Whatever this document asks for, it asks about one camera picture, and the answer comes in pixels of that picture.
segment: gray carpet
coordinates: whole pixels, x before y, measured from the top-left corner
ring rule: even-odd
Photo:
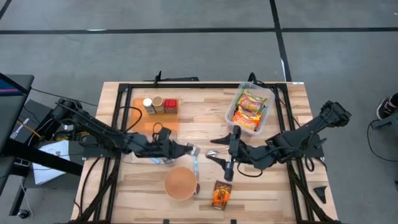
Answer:
[[[282,27],[398,27],[395,0],[277,0]],[[0,30],[273,27],[268,1],[12,0]],[[305,82],[314,114],[339,101],[353,117],[322,133],[331,190],[341,221],[396,223],[397,164],[374,157],[366,128],[377,104],[398,91],[396,32],[283,34],[292,79]],[[106,81],[198,76],[243,81],[250,72],[283,81],[274,33],[0,35],[0,72],[33,74],[33,86],[97,103]],[[30,98],[53,106],[55,97]],[[91,114],[95,108],[85,107]],[[371,131],[377,153],[398,159],[396,133]],[[9,217],[18,177],[0,196],[0,223],[54,223],[70,218],[76,189],[28,190],[34,218]]]

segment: chip bag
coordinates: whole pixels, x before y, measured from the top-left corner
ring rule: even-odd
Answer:
[[[261,116],[261,114],[253,113],[243,109],[242,106],[238,106],[237,112],[232,117],[232,122],[255,131],[260,123]]]
[[[258,113],[266,100],[267,98],[254,96],[248,89],[244,89],[237,105],[242,106],[246,110]]]

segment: white lid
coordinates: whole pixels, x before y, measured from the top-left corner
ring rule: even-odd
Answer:
[[[146,98],[144,99],[144,101],[142,102],[142,104],[144,106],[150,106],[152,104],[152,100],[150,98]]]

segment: food package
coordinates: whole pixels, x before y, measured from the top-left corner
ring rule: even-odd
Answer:
[[[214,186],[213,203],[211,206],[215,209],[224,210],[231,196],[232,185],[221,181],[216,181]]]
[[[241,97],[238,100],[237,105],[242,106],[246,110],[259,113],[261,106],[266,100],[267,98],[254,96],[251,92],[248,91],[248,89],[244,89],[242,91]]]
[[[260,123],[261,116],[261,114],[245,110],[239,105],[237,112],[235,112],[235,115],[232,117],[232,122],[255,131]]]

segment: white paper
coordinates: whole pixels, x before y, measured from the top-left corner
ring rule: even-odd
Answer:
[[[55,156],[60,156],[61,158],[70,161],[69,141],[67,140],[42,146],[39,150],[49,154],[53,154]],[[46,183],[47,181],[59,177],[60,175],[65,173],[55,169],[48,169],[48,167],[35,163],[33,163],[33,169],[35,174],[35,183],[37,185]]]

